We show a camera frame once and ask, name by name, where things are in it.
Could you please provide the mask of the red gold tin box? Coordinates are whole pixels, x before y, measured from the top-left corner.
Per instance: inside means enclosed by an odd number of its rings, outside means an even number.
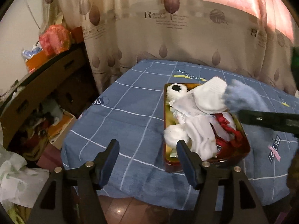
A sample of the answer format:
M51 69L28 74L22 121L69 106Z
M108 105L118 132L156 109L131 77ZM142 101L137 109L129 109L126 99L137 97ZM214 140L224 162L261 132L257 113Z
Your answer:
M178 119L173 116L170 108L171 106L167 102L167 87L170 83L164 85L164 127L167 128L170 125L177 125ZM218 147L218 153L216 157L208 159L208 162L219 167L228 167L240 162L245 158L251 150L250 144L247 140L247 136L243 130L240 121L236 115L227 112L233 119L238 132L229 142L225 142L219 136L216 137L216 143ZM182 170L179 158L176 154L176 150L163 143L163 158L165 168L167 172L179 172Z

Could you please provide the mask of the white sock red cuff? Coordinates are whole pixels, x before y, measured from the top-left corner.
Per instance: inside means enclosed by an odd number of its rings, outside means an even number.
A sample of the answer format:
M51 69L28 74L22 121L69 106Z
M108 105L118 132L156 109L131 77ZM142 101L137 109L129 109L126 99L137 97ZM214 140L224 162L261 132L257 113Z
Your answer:
M185 129L191 139L191 151L203 161L217 155L216 138L210 124L210 116L198 115L186 119Z

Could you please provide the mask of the red white fabric item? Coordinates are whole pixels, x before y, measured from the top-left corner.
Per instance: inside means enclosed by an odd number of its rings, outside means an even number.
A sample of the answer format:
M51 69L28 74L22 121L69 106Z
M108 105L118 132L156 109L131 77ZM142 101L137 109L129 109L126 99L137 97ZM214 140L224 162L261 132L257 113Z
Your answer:
M216 158L233 156L242 146L243 135L237 130L235 121L228 112L212 114L210 124L216 138Z

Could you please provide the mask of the light blue sock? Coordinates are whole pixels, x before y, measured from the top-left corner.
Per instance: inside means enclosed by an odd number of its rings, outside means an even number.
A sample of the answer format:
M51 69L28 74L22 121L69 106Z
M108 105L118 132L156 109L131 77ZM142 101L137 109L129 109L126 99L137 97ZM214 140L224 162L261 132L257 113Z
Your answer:
M270 112L265 101L254 88L235 79L226 87L223 100L228 110L236 114L240 110Z

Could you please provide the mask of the white fluffy plush black hole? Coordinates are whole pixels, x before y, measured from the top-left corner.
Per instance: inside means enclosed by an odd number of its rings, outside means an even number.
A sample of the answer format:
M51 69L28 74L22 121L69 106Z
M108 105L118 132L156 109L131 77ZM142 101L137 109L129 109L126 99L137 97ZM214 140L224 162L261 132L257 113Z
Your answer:
M167 87L166 97L168 101L173 101L185 96L187 92L188 89L184 84L173 83Z

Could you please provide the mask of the white printed plastic packet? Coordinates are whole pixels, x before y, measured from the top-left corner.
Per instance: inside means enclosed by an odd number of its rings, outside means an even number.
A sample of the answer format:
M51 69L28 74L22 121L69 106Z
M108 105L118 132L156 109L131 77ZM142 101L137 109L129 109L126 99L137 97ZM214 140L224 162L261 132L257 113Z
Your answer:
M195 117L198 115L208 115L208 113L204 113L197 107L192 91L183 91L182 93L175 93L175 95L169 99L169 105L174 110L183 114L185 118Z

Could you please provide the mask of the white green crumpled plastic bag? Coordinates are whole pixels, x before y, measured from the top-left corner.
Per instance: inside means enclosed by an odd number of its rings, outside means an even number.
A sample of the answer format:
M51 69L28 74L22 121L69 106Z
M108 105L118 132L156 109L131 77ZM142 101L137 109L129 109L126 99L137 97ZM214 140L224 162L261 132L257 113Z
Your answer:
M49 171L28 168L26 160L1 147L1 204L5 211L14 204L33 208L49 177Z

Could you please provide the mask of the cardboard box on floor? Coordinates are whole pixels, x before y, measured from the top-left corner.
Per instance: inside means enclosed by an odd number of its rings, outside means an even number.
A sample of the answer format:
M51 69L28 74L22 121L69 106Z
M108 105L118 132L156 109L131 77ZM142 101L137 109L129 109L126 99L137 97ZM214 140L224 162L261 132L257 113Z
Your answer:
M63 110L62 119L56 125L48 128L48 140L58 150L62 149L63 141L68 131L77 121L76 117L70 112Z

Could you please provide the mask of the beige leaf print curtain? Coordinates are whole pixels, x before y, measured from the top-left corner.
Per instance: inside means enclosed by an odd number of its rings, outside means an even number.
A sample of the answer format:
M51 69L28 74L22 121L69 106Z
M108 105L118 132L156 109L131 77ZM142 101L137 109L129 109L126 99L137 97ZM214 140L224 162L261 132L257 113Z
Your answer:
M298 26L282 0L43 0L45 31L80 28L103 92L144 59L202 64L294 95Z

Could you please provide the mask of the dark wooden cabinet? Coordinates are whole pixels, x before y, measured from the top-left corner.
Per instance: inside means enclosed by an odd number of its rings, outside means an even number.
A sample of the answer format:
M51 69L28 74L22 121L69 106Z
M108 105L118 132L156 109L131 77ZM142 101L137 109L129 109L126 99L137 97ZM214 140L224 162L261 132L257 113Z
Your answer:
M99 96L84 43L51 59L31 74L27 74L1 102L3 146L8 148L15 133L27 117L49 97L75 117L87 109Z

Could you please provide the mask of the orange box on cabinet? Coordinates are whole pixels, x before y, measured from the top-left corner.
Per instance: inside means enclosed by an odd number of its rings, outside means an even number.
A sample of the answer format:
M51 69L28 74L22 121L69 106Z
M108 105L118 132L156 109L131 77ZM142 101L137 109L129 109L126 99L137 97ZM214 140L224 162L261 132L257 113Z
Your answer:
M29 60L25 62L28 72L34 72L42 65L44 65L49 59L50 57L47 56L44 51L40 51L39 53L33 55Z

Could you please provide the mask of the red plastic bag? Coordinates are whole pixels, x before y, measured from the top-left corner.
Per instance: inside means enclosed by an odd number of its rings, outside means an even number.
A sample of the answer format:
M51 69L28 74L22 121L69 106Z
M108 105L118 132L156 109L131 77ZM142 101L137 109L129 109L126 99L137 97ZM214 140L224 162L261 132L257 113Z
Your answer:
M70 49L70 32L61 24L51 25L40 34L39 42L46 56L58 55Z

